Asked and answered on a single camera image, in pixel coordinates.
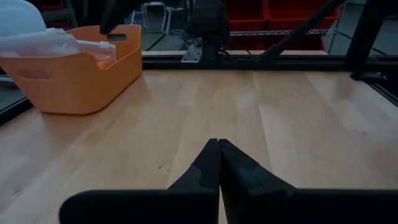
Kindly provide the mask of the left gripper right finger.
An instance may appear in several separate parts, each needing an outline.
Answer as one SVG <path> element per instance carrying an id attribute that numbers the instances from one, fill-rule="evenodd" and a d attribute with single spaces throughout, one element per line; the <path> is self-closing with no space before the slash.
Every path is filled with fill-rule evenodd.
<path id="1" fill-rule="evenodd" d="M 397 223 L 397 191 L 299 189 L 220 140 L 228 223 Z"/>

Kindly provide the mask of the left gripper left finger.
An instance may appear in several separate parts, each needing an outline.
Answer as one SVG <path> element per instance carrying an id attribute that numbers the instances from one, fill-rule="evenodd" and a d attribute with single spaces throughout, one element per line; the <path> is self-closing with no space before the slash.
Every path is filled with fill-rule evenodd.
<path id="1" fill-rule="evenodd" d="M 60 223 L 217 223 L 221 150 L 209 139 L 167 189 L 87 190 L 62 203 Z"/>

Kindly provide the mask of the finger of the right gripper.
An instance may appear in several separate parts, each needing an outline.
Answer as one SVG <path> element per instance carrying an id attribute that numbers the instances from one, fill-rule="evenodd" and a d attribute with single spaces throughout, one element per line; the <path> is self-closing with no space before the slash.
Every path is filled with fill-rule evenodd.
<path id="1" fill-rule="evenodd" d="M 105 12 L 99 25 L 100 34 L 110 34 L 118 25 L 124 24 L 130 12 Z"/>

